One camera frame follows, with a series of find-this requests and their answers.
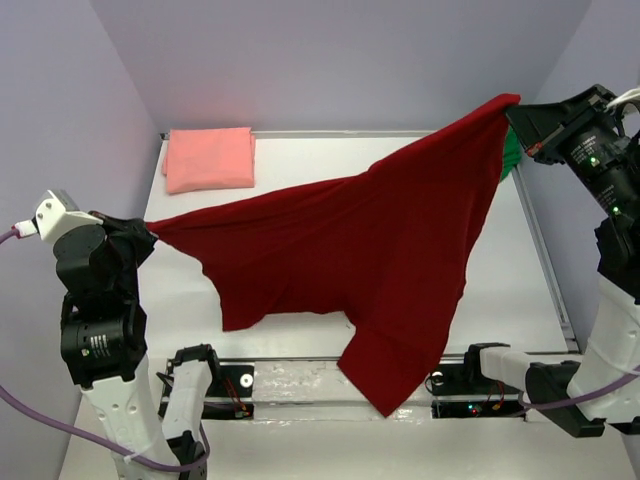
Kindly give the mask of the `red t shirt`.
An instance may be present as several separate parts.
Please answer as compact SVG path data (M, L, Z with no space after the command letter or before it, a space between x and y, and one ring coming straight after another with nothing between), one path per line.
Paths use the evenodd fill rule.
M501 94L365 172L149 224L196 259L225 331L270 314L341 312L355 333L338 365L383 416L439 364L472 249L503 171Z

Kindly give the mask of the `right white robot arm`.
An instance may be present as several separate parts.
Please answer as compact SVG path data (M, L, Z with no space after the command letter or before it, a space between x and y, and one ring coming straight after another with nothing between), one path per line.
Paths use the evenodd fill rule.
M639 107L638 89L616 95L595 84L561 102L508 109L526 154L567 165L606 215L595 230L599 306L578 361L547 364L485 343L470 346L460 368L468 390L514 388L523 409L574 438L599 437L606 426L639 432L639 137L623 126L628 107Z

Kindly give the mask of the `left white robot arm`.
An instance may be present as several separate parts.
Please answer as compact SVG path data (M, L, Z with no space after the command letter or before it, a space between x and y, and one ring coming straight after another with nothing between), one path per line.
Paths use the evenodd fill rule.
M210 447L201 424L205 396L221 383L208 344L177 351L166 411L150 386L138 269L157 238L141 219L84 214L55 241L56 274L66 289L61 356L94 409L122 479L203 479Z

